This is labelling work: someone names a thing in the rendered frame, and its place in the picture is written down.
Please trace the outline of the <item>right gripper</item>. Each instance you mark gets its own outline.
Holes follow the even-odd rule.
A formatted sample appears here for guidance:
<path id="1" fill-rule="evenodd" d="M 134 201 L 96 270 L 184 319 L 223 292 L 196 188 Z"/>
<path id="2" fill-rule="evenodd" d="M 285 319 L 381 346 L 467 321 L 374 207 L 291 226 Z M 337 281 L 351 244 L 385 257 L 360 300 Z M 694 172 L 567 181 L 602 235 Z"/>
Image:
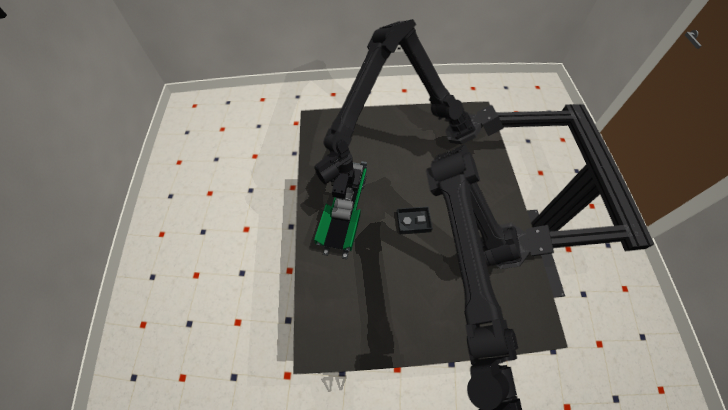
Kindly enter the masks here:
<path id="1" fill-rule="evenodd" d="M 353 170 L 353 169 L 352 169 L 352 170 Z M 351 170 L 351 171 L 352 171 L 352 170 Z M 350 171 L 350 172 L 351 172 L 351 171 Z M 350 172 L 347 172 L 347 173 L 342 173 L 342 172 L 339 172 L 339 173 L 341 173 L 341 174 L 348 174 L 348 173 L 350 173 Z M 360 183 L 360 179 L 361 179 L 361 170 L 359 170 L 359 169 L 354 169 L 354 173 L 355 173 L 355 178 L 354 178 L 354 182 L 353 182 L 353 185 L 350 185 L 350 184 L 348 184 L 348 187 L 349 187 L 349 188 L 352 188 L 352 189 L 353 189 L 353 191 L 355 192 L 356 190 L 358 190 L 358 187 L 359 187 L 359 183 Z M 333 180 L 331 181 L 331 185 L 332 185 L 332 186 L 334 185 L 334 179 L 333 179 Z"/>

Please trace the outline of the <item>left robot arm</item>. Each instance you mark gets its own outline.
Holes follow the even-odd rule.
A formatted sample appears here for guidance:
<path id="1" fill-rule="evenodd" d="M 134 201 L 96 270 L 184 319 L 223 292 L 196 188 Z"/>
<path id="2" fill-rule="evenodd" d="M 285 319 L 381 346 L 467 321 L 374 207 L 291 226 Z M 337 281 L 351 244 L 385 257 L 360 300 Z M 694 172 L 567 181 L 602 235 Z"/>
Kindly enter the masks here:
<path id="1" fill-rule="evenodd" d="M 496 222 L 477 184 L 476 164 L 465 144 L 437 157 L 426 174 L 431 193 L 444 196 L 464 286 L 467 346 L 474 365 L 470 367 L 468 397 L 478 410 L 522 410 L 520 398 L 503 402 L 517 393 L 511 367 L 499 364 L 517 359 L 518 344 L 514 330 L 503 320 L 487 268 L 522 260 L 516 228 L 501 228 Z M 475 324 L 484 322 L 492 325 Z"/>

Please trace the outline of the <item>grey metal cylinder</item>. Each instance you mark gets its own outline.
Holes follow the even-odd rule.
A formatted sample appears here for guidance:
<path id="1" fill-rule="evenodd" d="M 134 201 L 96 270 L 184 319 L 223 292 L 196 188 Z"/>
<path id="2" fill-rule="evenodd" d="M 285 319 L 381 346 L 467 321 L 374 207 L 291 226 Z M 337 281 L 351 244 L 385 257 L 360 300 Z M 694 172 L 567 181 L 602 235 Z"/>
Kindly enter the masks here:
<path id="1" fill-rule="evenodd" d="M 345 199 L 342 199 L 342 200 L 352 201 L 353 194 L 354 194 L 353 189 L 348 187 L 346 190 L 346 197 L 345 197 Z"/>

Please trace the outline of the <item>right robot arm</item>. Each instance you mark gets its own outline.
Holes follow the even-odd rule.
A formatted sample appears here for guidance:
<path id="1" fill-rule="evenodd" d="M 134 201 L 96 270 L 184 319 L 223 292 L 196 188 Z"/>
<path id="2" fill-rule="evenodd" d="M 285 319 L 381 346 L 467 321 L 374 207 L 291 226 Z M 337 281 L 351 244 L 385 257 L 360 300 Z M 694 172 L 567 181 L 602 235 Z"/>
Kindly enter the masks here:
<path id="1" fill-rule="evenodd" d="M 402 47 L 430 96 L 432 114 L 439 120 L 445 117 L 445 121 L 452 121 L 449 124 L 457 140 L 475 131 L 469 114 L 464 111 L 462 102 L 455 99 L 454 95 L 450 95 L 440 80 L 418 39 L 415 21 L 413 19 L 406 21 L 398 21 L 398 23 L 402 23 L 395 22 L 380 27 L 381 30 L 375 30 L 367 46 L 368 53 L 358 75 L 337 118 L 324 138 L 324 146 L 329 149 L 330 154 L 315 165 L 315 170 L 323 184 L 327 184 L 333 179 L 336 180 L 332 189 L 332 196 L 336 199 L 345 199 L 348 184 L 353 185 L 355 178 L 353 158 L 348 148 L 352 140 L 351 136 L 384 63 L 390 54 L 395 52 L 398 44 Z M 395 24 L 396 26 L 392 26 Z M 350 173 L 341 174 L 339 172 Z"/>

